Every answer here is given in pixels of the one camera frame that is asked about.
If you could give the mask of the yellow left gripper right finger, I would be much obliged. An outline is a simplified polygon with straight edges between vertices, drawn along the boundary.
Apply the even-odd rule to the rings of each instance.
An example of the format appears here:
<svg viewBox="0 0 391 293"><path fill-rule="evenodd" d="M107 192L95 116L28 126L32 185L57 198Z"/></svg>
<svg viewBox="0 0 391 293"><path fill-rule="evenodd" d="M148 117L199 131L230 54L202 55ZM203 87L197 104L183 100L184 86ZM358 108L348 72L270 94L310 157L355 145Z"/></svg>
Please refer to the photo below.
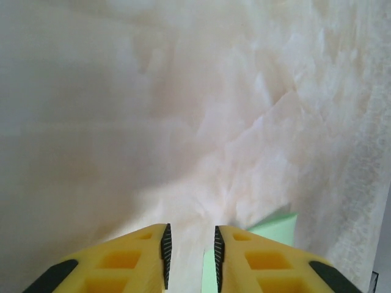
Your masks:
<svg viewBox="0 0 391 293"><path fill-rule="evenodd" d="M325 259L233 226L216 226L218 292L355 293L359 289Z"/></svg>

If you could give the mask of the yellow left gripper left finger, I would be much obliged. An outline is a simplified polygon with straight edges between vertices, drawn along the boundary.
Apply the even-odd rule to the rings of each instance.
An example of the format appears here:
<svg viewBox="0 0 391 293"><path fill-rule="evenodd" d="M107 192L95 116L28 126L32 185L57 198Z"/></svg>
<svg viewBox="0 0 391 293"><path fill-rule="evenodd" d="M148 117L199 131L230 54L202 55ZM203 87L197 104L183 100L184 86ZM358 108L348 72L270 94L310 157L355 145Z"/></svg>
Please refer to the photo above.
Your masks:
<svg viewBox="0 0 391 293"><path fill-rule="evenodd" d="M171 255L170 224L154 224L62 258L25 291L164 292Z"/></svg>

